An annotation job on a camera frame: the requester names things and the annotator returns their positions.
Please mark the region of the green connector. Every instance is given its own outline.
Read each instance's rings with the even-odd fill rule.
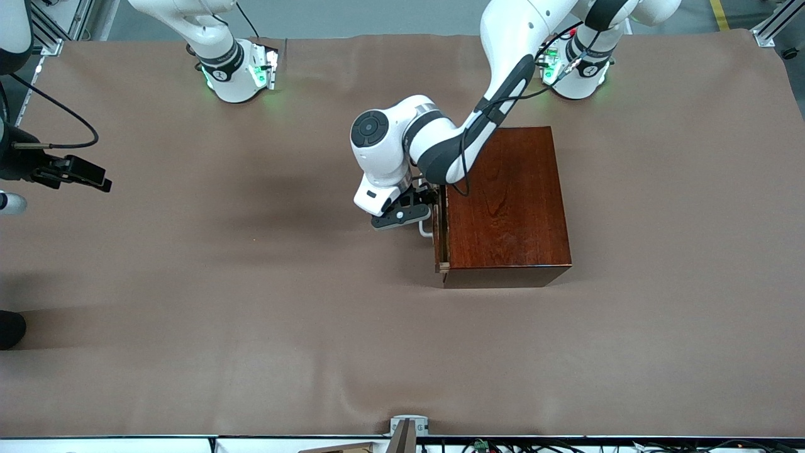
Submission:
[[[473,449],[474,449],[474,450],[475,450],[477,453],[489,453],[489,444],[488,444],[488,443],[486,443],[486,441],[485,441],[485,440],[480,440],[480,439],[477,439],[477,440],[476,440],[476,441],[473,443]]]

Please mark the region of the yellow floor stripe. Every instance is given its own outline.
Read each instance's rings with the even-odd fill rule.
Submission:
[[[727,23],[727,16],[724,15],[724,7],[721,5],[721,0],[710,0],[710,7],[712,13],[716,15],[716,22],[720,31],[729,30]]]

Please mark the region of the table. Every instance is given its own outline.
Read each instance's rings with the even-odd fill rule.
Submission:
[[[795,436],[805,423],[805,127],[748,31],[625,36],[550,125],[573,268],[444,290],[415,226],[352,206],[363,110],[460,122],[477,37],[294,40],[284,89],[227,105],[184,45],[66,43],[37,86],[84,115],[113,192],[24,183],[4,218],[0,433],[323,434],[422,413],[441,434]],[[41,98],[23,127],[85,131]]]

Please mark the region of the wooden box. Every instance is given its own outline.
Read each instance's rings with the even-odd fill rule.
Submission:
[[[434,209],[445,288],[542,287],[571,267],[550,127],[498,129],[469,181],[468,197],[442,187]]]

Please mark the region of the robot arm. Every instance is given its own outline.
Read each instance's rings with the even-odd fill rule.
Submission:
[[[275,81],[277,52],[235,39],[216,17],[235,0],[129,0],[131,6],[168,25],[190,44],[207,85],[226,102],[244,102]]]
[[[434,185],[454,184],[475,163],[531,81],[542,42],[571,12],[584,25],[555,49],[543,82],[566,98],[586,98],[604,80],[610,57],[634,12],[640,22],[670,17],[680,0],[491,0],[481,19],[481,42],[492,71],[489,88],[460,127],[422,95],[353,123],[351,144],[364,171],[354,202],[373,215],[376,229],[430,216],[429,200],[411,188],[409,161]]]
[[[575,0],[489,2],[481,19],[481,42],[492,77],[486,93],[460,127],[421,95],[387,110],[361,114],[351,134],[353,152],[365,173],[355,203],[382,216],[411,184],[407,156],[432,184],[452,184],[464,178],[462,139],[469,170],[516,101],[496,102],[519,96],[526,89],[534,76],[540,44],[574,4]]]
[[[20,70],[31,56],[33,34],[28,0],[6,0],[0,5],[0,75]],[[105,170],[77,156],[56,157],[33,135],[0,122],[0,179],[28,181],[58,189],[61,183],[76,182],[103,192],[111,190],[112,181]],[[0,191],[0,214],[21,214],[25,198]]]
[[[31,5],[27,0],[5,0],[0,14],[0,75],[16,73],[34,47]]]

